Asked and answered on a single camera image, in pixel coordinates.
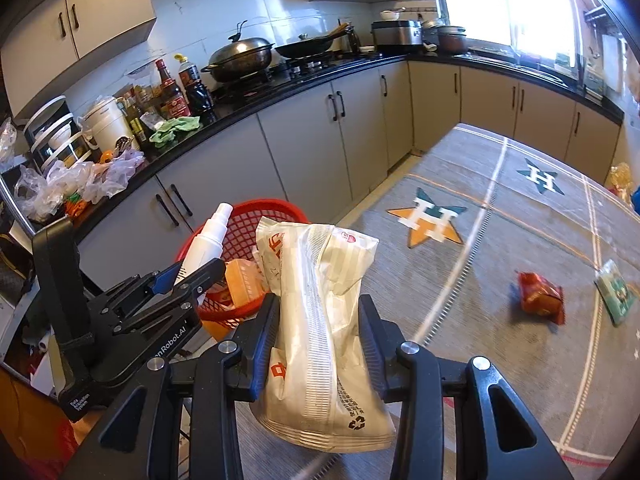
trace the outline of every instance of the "kitchen floor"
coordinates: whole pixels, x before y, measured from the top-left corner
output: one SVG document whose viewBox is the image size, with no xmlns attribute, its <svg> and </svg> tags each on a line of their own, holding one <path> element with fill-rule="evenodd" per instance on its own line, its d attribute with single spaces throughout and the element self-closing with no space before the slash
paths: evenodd
<svg viewBox="0 0 640 480">
<path fill-rule="evenodd" d="M 413 169 L 420 159 L 420 156 L 409 155 L 405 160 L 400 162 L 393 172 L 383 180 L 376 189 L 364 197 L 362 202 L 349 211 L 336 225 L 343 228 L 351 227 L 351 225 L 360 218 L 362 213 L 373 206 L 387 191 L 395 186 L 399 180 L 404 178 L 404 176 Z"/>
</svg>

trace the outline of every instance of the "recycling symbol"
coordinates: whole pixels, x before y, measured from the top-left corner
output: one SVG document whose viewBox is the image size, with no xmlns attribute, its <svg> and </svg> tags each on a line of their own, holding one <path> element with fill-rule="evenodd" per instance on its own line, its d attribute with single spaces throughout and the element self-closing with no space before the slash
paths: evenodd
<svg viewBox="0 0 640 480">
<path fill-rule="evenodd" d="M 362 428 L 364 428 L 364 417 L 363 416 L 357 416 L 355 420 L 352 420 L 349 423 L 349 428 L 351 430 L 361 430 Z"/>
</svg>

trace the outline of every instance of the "star pattern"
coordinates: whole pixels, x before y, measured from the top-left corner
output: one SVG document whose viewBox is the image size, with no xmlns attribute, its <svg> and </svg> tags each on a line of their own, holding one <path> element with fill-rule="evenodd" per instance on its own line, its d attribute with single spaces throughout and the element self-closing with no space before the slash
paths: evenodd
<svg viewBox="0 0 640 480">
<path fill-rule="evenodd" d="M 429 197 L 429 195 L 427 195 L 424 192 L 424 190 L 420 187 L 418 188 L 416 197 L 419 198 L 420 200 L 424 200 L 425 202 L 429 202 L 433 204 L 432 207 L 427 207 L 423 211 L 426 215 L 433 217 L 433 219 L 442 218 L 443 213 L 442 211 L 440 211 L 441 209 L 451 211 L 456 215 L 459 215 L 466 211 L 466 207 L 436 205 L 436 203 Z M 402 209 L 389 209 L 387 212 L 394 216 L 397 216 L 398 218 L 408 219 L 414 214 L 414 211 L 415 211 L 415 207 L 407 207 Z M 416 223 L 418 225 L 417 228 L 409 229 L 409 237 L 408 237 L 407 245 L 410 249 L 414 248 L 416 245 L 419 245 L 427 241 L 429 238 L 431 238 L 431 235 L 429 233 L 432 232 L 434 229 L 436 229 L 435 223 L 430 222 L 424 218 L 417 219 Z M 457 244 L 462 243 L 462 238 L 460 238 L 460 235 L 456 231 L 455 227 L 453 227 L 453 224 L 451 223 L 450 220 L 444 226 L 442 235 L 447 240 L 451 240 L 452 242 L 455 242 Z"/>
<path fill-rule="evenodd" d="M 517 170 L 517 172 L 521 175 L 527 177 L 527 180 L 532 181 L 538 187 L 538 191 L 540 194 L 544 194 L 547 191 L 551 191 L 553 193 L 559 193 L 564 195 L 564 192 L 558 187 L 556 184 L 556 176 L 558 176 L 557 171 L 542 171 L 539 167 L 537 167 L 533 162 L 531 162 L 528 158 L 524 159 L 529 167 L 528 170 Z"/>
</svg>

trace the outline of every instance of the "red plastic basket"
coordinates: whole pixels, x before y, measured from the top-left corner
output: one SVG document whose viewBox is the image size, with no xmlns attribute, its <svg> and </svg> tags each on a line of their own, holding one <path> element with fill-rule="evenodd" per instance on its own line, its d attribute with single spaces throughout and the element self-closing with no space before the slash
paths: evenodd
<svg viewBox="0 0 640 480">
<path fill-rule="evenodd" d="M 230 262 L 236 258 L 253 259 L 251 248 L 255 245 L 255 228 L 263 216 L 278 222 L 308 223 L 305 214 L 299 208 L 277 198 L 259 198 L 237 204 L 229 217 L 225 240 L 222 243 L 223 260 Z M 203 227 L 204 224 L 185 242 L 175 261 L 178 262 L 186 256 L 191 242 Z M 219 303 L 216 300 L 218 297 L 211 291 L 207 292 L 203 304 L 198 307 L 198 314 L 202 320 L 215 321 L 229 329 L 238 326 L 243 319 L 253 316 L 262 304 L 262 298 L 258 298 L 245 305 L 229 308 Z"/>
</svg>

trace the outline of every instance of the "black mount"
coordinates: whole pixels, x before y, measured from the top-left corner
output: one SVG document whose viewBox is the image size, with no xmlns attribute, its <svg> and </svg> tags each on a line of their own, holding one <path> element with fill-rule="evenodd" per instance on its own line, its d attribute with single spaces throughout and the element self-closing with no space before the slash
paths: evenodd
<svg viewBox="0 0 640 480">
<path fill-rule="evenodd" d="M 58 402 L 74 422 L 92 407 L 108 406 L 149 359 L 171 358 L 202 326 L 197 297 L 225 273 L 222 260 L 211 260 L 173 288 L 178 262 L 87 301 L 68 218 L 33 237 L 33 259 L 65 375 Z"/>
<path fill-rule="evenodd" d="M 280 320 L 268 294 L 258 316 L 199 358 L 153 358 L 119 393 L 60 480 L 174 480 L 182 398 L 193 397 L 190 479 L 241 480 L 235 401 L 263 389 Z M 453 397 L 458 480 L 571 480 L 556 449 L 500 372 L 478 356 L 439 359 L 404 340 L 361 296 L 360 338 L 384 402 L 402 402 L 393 480 L 441 480 L 442 397 Z"/>
</svg>

